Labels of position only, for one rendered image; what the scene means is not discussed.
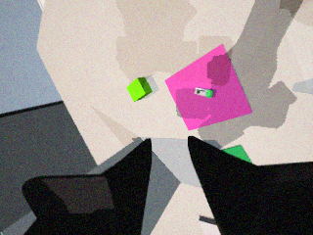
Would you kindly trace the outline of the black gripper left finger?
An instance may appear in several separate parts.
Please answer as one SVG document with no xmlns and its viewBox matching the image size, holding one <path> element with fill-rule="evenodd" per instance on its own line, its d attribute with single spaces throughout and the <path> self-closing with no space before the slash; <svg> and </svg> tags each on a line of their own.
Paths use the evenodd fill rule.
<svg viewBox="0 0 313 235">
<path fill-rule="evenodd" d="M 152 140 L 98 174 L 28 179 L 22 194 L 36 218 L 43 213 L 101 213 L 112 235 L 141 235 L 152 167 Z"/>
</svg>

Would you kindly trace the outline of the pink flat square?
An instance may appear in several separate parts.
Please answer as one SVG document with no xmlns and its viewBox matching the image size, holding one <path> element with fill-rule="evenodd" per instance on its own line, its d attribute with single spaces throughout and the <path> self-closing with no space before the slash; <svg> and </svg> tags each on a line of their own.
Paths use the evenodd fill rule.
<svg viewBox="0 0 313 235">
<path fill-rule="evenodd" d="M 223 43 L 165 83 L 188 130 L 252 113 Z M 195 94 L 196 87 L 214 90 L 212 98 Z"/>
</svg>

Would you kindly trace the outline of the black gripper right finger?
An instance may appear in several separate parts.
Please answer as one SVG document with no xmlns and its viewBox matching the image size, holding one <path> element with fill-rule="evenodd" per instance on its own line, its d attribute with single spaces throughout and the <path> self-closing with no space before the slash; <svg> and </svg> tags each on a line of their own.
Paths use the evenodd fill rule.
<svg viewBox="0 0 313 235">
<path fill-rule="evenodd" d="M 195 136 L 188 148 L 221 235 L 258 235 L 273 193 L 313 188 L 313 162 L 256 165 Z"/>
</svg>

